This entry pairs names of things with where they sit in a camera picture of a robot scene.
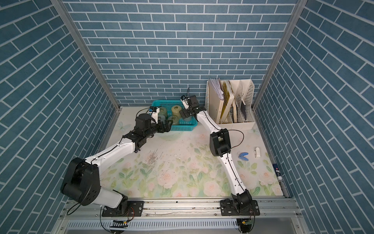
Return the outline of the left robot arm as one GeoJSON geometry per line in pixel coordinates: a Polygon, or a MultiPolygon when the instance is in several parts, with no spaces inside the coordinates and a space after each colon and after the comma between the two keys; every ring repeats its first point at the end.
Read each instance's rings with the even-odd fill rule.
{"type": "Polygon", "coordinates": [[[113,210],[115,215],[127,215],[128,197],[120,192],[105,189],[100,176],[114,163],[127,155],[136,153],[156,133],[169,132],[172,121],[159,116],[160,107],[149,108],[147,113],[135,118],[135,127],[113,146],[85,159],[70,161],[60,191],[79,205],[101,205],[113,210]]]}

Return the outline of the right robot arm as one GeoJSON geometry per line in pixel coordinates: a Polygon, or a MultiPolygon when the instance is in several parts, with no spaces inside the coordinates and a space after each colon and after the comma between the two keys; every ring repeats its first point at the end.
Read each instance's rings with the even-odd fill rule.
{"type": "Polygon", "coordinates": [[[242,182],[240,175],[234,165],[231,155],[231,142],[229,130],[221,128],[209,116],[206,108],[199,104],[197,97],[181,96],[184,108],[180,111],[182,118],[193,116],[210,133],[209,147],[213,156],[217,157],[228,178],[231,190],[231,204],[239,215],[260,215],[257,202],[252,198],[250,192],[242,182]]]}

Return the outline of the green tea canister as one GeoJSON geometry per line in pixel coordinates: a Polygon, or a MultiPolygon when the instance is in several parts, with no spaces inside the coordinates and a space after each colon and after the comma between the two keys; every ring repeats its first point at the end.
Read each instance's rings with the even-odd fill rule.
{"type": "Polygon", "coordinates": [[[179,125],[179,118],[177,116],[168,117],[168,121],[171,121],[173,126],[179,125]]]}
{"type": "Polygon", "coordinates": [[[168,118],[167,108],[163,107],[163,106],[160,106],[158,115],[159,116],[164,116],[165,118],[168,118]]]}

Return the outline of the yellow tea canister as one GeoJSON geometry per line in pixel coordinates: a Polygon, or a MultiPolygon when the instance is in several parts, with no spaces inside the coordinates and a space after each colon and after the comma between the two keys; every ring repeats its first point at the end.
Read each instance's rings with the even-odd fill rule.
{"type": "Polygon", "coordinates": [[[180,105],[174,105],[171,108],[172,115],[178,117],[179,119],[181,119],[181,114],[180,114],[181,110],[182,110],[182,107],[180,105]]]}

